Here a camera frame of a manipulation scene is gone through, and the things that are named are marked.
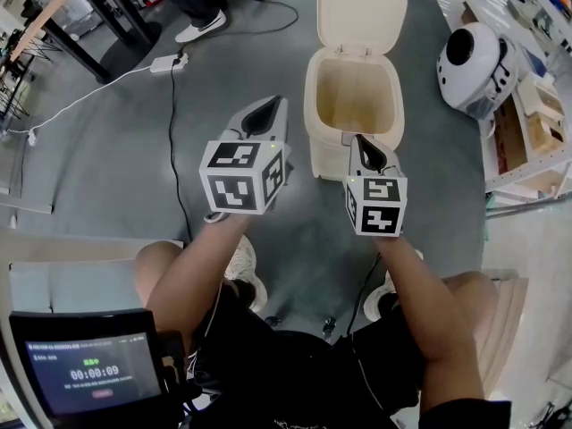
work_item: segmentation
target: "black shorts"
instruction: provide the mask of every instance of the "black shorts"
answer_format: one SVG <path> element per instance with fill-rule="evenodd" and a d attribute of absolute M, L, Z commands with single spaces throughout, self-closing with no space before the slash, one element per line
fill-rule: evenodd
<path fill-rule="evenodd" d="M 308 400 L 331 408 L 379 402 L 393 414 L 417 404 L 425 369 L 399 306 L 331 346 L 273 330 L 223 285 L 214 317 L 206 314 L 193 340 L 194 380 L 204 391 L 272 396 L 293 407 Z"/>

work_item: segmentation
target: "white box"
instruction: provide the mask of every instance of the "white box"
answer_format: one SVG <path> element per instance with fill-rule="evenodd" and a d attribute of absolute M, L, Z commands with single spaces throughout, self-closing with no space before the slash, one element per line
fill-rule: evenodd
<path fill-rule="evenodd" d="M 209 141 L 199 173 L 214 212 L 261 215 L 286 181 L 281 141 Z"/>
<path fill-rule="evenodd" d="M 346 209 L 357 235 L 399 237 L 407 206 L 407 178 L 348 176 Z"/>

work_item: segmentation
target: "power strip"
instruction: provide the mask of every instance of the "power strip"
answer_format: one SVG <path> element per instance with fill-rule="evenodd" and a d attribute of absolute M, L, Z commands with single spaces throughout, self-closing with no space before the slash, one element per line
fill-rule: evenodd
<path fill-rule="evenodd" d="M 164 57 L 157 57 L 153 63 L 151 63 L 151 68 L 149 69 L 151 73 L 159 72 L 170 72 L 173 70 L 182 69 L 187 63 L 189 63 L 189 55 L 187 53 L 183 54 L 181 61 L 177 63 L 174 67 L 172 66 L 173 61 L 179 57 L 178 55 L 165 55 Z"/>

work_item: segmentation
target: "open lid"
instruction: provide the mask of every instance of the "open lid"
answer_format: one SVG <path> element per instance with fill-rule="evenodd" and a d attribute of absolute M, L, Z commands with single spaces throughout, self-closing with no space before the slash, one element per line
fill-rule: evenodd
<path fill-rule="evenodd" d="M 383 55 L 395 45 L 407 7 L 408 0 L 318 0 L 318 35 L 326 46 Z"/>

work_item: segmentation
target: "gray floor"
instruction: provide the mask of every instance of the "gray floor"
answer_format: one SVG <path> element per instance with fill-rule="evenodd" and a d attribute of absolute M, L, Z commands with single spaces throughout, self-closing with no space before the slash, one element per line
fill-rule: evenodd
<path fill-rule="evenodd" d="M 283 8 L 230 0 L 229 28 L 265 29 L 291 17 Z M 295 172 L 275 213 L 257 219 L 248 236 L 257 250 L 257 274 L 270 294 L 265 314 L 284 327 L 319 333 L 327 316 L 345 328 L 363 277 L 374 260 L 370 240 L 356 237 L 339 183 L 317 181 L 303 121 L 303 93 L 311 55 L 321 47 L 315 0 L 295 5 L 299 22 L 272 35 L 219 37 L 187 48 L 189 65 L 177 83 L 176 157 L 194 232 L 206 199 L 198 163 L 209 139 L 229 118 L 262 97 L 290 100 L 289 142 Z M 173 54 L 174 36 L 189 23 L 163 3 L 147 14 L 164 26 L 141 65 Z M 409 178 L 405 233 L 425 260 L 445 276 L 481 265 L 484 177 L 476 124 L 449 109 L 436 83 L 435 62 L 450 31 L 434 0 L 408 0 L 400 39 L 389 53 L 400 76 L 405 135 L 398 148 Z M 82 43 L 96 58 L 114 37 L 99 28 Z M 97 87 L 68 55 L 38 61 L 27 108 L 42 122 Z M 183 218 L 169 166 L 171 112 L 168 74 L 135 73 L 72 108 L 38 134 L 26 154 L 23 196 L 54 203 L 51 216 L 20 213 L 18 228 L 49 234 L 183 238 Z M 383 279 L 379 269 L 371 288 Z M 357 326 L 363 323 L 358 318 Z"/>

